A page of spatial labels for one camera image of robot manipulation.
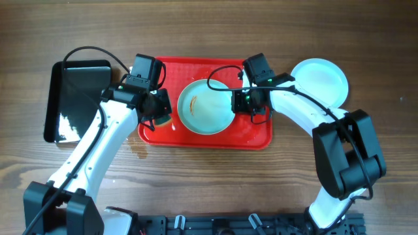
black tray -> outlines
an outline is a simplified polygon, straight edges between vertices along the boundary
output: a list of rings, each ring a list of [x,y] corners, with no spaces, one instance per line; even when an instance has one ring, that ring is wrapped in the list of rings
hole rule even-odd
[[[67,79],[87,93],[97,104],[108,87],[112,69],[107,60],[68,61]],[[61,62],[52,67],[44,139],[47,142],[77,142],[86,133],[96,107],[62,80]]]

white bowl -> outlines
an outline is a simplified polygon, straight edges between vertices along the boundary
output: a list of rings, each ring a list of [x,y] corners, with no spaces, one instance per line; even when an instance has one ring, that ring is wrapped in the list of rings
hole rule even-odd
[[[210,80],[216,88],[228,88],[225,84]],[[197,134],[216,134],[225,130],[234,120],[231,104],[232,91],[209,89],[207,80],[189,84],[178,98],[177,112],[182,123]]]

red plastic tray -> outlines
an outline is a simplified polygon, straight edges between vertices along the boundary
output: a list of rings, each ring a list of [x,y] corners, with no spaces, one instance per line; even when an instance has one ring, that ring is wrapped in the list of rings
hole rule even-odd
[[[242,66],[243,60],[190,57],[158,57],[158,59],[167,67],[167,77],[163,88],[167,89],[170,96],[172,123],[156,127],[154,132],[140,125],[138,133],[143,141],[160,146],[252,150],[263,149],[269,145],[273,132],[271,120],[261,125],[254,125],[249,115],[237,114],[234,121],[224,131],[213,135],[201,135],[187,129],[178,117],[178,97],[187,85],[196,80],[207,79],[209,74],[220,66]],[[237,74],[237,69],[224,69],[214,74],[212,78],[223,82],[229,88],[242,87]],[[255,121],[262,121],[268,118],[268,114],[254,118]]]

white plate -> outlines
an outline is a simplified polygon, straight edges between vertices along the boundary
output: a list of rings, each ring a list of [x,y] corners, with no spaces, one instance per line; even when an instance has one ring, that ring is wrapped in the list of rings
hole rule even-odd
[[[291,75],[307,92],[338,108],[348,96],[348,82],[342,70],[325,59],[313,58],[300,62]]]
[[[190,131],[216,134],[225,130],[234,120],[232,92],[211,90],[206,83],[206,79],[197,80],[184,88],[178,98],[177,111],[180,120]],[[216,80],[210,80],[210,85],[228,88]]]

water spill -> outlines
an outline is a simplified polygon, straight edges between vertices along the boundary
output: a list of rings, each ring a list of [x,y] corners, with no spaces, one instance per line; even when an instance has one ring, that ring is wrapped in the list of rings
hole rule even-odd
[[[138,132],[134,131],[129,135],[127,139],[128,146],[130,147],[131,153],[138,159],[146,159],[148,152],[146,150],[147,144],[143,142],[138,136]]]

